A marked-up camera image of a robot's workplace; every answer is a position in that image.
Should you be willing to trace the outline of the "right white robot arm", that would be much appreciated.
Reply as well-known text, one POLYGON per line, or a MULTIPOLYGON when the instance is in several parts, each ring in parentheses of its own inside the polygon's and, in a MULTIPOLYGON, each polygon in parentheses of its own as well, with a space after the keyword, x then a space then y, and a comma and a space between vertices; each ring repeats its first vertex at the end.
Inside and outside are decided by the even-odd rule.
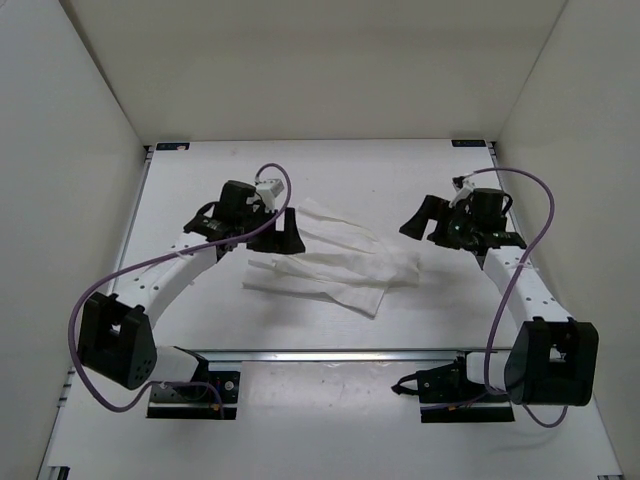
POLYGON ((518 329, 509 352, 468 353, 465 365, 449 374, 449 391, 467 401, 489 383, 520 405, 584 406, 592 396, 598 332, 553 298, 525 254, 525 241, 508 231, 512 203, 493 188, 465 187, 453 200, 428 195, 399 229, 471 253, 518 329))

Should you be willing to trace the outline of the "white pleated skirt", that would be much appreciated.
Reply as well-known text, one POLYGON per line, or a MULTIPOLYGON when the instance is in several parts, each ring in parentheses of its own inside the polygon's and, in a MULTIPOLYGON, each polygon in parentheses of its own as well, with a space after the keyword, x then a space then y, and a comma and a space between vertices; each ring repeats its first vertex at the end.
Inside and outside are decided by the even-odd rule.
POLYGON ((389 289, 419 284, 417 252, 311 198, 298 205, 296 219, 305 252, 252 254, 244 288, 330 299, 374 317, 389 289))

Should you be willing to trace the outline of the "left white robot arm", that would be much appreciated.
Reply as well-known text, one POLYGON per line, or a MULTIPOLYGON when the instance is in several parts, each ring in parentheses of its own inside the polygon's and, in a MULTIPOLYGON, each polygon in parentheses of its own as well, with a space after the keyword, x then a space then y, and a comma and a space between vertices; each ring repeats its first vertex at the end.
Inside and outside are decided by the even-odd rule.
POLYGON ((229 180, 218 200, 203 205, 172 244, 170 259, 146 267, 106 296, 83 306, 80 363, 114 383, 136 390, 147 382, 174 383, 188 398, 208 389, 205 360, 191 350, 159 346, 153 330, 169 305, 237 245, 259 253, 304 252, 294 208, 277 210, 280 179, 252 184, 229 180))

